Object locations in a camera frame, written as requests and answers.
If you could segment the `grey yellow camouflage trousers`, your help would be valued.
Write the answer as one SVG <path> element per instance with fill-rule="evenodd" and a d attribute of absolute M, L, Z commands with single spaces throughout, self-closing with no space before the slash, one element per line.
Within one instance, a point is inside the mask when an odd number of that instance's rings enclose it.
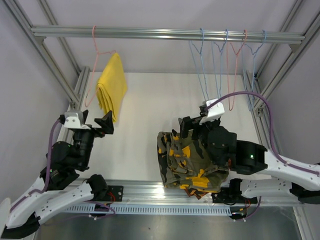
<path fill-rule="evenodd" d="M 192 139 L 192 135 L 192 130 L 186 138 L 175 132 L 158 133 L 157 158 L 163 185 L 168 189 L 218 193 L 229 169 L 226 164 L 213 164 L 201 142 Z"/>

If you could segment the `blue hanger with camo trousers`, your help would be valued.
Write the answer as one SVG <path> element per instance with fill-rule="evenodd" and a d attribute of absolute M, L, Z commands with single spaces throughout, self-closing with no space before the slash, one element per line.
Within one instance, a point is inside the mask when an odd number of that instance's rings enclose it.
<path fill-rule="evenodd" d="M 195 68 L 195 74 L 198 78 L 198 82 L 200 85 L 200 89 L 202 92 L 203 99 L 206 101 L 209 99 L 208 94 L 208 86 L 207 86 L 207 77 L 205 72 L 205 65 L 203 60 L 203 47 L 204 47 L 204 40 L 205 40 L 205 33 L 204 29 L 200 28 L 200 46 L 197 47 L 192 40 L 188 41 L 189 50 L 191 53 L 192 61 Z"/>

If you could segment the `orange brown camouflage trousers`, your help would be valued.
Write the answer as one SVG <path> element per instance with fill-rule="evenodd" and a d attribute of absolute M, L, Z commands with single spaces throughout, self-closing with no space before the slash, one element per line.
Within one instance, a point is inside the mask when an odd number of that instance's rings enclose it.
<path fill-rule="evenodd" d="M 200 200 L 201 198 L 203 198 L 207 194 L 211 194 L 210 191 L 198 190 L 198 189 L 192 188 L 192 187 L 186 188 L 184 191 L 186 192 L 188 197 L 195 197 L 198 200 Z"/>

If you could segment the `pink wire hanger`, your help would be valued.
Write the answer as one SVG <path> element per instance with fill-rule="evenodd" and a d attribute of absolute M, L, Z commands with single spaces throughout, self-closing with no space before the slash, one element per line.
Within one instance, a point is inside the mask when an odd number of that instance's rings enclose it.
<path fill-rule="evenodd" d="M 116 50 L 110 50 L 110 51 L 99 51 L 98 48 L 98 44 L 96 41 L 96 37 L 95 37 L 95 31 L 96 31 L 97 26 L 94 25 L 92 27 L 92 31 L 91 31 L 91 36 L 92 36 L 92 40 L 93 40 L 93 45 L 94 45 L 94 49 L 95 49 L 95 60 L 94 60 L 94 64 L 93 64 L 93 68 L 92 68 L 92 74 L 90 77 L 90 82 L 89 82 L 89 89 L 87 90 L 86 96 L 85 96 L 85 100 L 84 100 L 84 105 L 86 108 L 88 108 L 90 106 L 90 104 L 92 103 L 92 101 L 94 100 L 95 96 L 96 96 L 96 92 L 93 94 L 93 96 L 91 98 L 89 98 L 89 94 L 91 93 L 91 91 L 93 90 L 93 82 L 94 82 L 94 74 L 97 68 L 97 63 L 99 60 L 99 56 L 101 55 L 113 55 L 115 54 L 117 51 Z"/>

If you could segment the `blue hanger with orange trousers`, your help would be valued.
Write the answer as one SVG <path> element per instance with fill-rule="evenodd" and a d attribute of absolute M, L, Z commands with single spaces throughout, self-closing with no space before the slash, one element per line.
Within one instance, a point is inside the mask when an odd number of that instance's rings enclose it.
<path fill-rule="evenodd" d="M 222 97 L 222 70 L 223 70 L 223 53 L 225 45 L 228 41 L 229 37 L 229 31 L 228 29 L 225 30 L 225 37 L 223 38 L 223 44 L 222 46 L 219 46 L 215 41 L 211 42 L 211 54 L 212 54 L 212 65 L 213 65 L 213 73 L 214 73 L 214 80 L 215 80 L 215 86 L 217 91 L 217 97 Z M 215 46 L 218 49 L 219 53 L 219 73 L 217 77 L 216 73 L 216 63 L 215 63 Z"/>

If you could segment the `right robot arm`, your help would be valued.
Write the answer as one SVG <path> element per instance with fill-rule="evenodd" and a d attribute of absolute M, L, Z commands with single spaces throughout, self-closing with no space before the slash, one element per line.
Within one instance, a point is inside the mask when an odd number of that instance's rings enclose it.
<path fill-rule="evenodd" d="M 275 154 L 264 146 L 238 140 L 220 120 L 201 123 L 201 117 L 178 120 L 180 137 L 192 137 L 201 157 L 240 175 L 269 175 L 270 179 L 230 180 L 228 198 L 290 197 L 303 204 L 320 203 L 320 165 L 307 164 Z"/>

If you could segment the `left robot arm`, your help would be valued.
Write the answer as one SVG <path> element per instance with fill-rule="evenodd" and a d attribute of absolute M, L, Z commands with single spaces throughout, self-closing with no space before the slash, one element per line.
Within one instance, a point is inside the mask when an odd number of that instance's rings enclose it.
<path fill-rule="evenodd" d="M 101 201 L 109 187 L 100 174 L 93 174 L 73 190 L 64 190 L 89 169 L 95 138 L 114 133 L 113 112 L 95 118 L 98 127 L 86 124 L 88 110 L 69 110 L 50 130 L 46 166 L 30 188 L 11 204 L 1 234 L 3 239 L 23 239 L 63 210 L 87 201 Z"/>

